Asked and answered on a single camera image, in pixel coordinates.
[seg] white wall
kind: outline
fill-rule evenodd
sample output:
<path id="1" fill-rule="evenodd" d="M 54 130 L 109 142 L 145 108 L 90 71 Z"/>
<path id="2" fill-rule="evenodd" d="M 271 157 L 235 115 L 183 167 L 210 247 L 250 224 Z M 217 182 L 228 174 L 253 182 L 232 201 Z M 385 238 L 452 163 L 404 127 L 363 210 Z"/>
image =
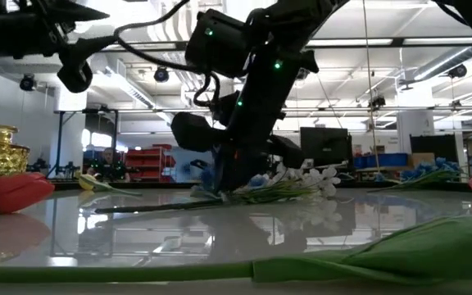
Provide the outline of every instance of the white wall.
<path id="1" fill-rule="evenodd" d="M 17 82 L 0 75 L 0 125 L 19 129 L 14 143 L 30 148 L 30 162 L 41 155 L 48 161 L 51 133 L 57 130 L 54 104 L 53 97 L 22 91 Z"/>

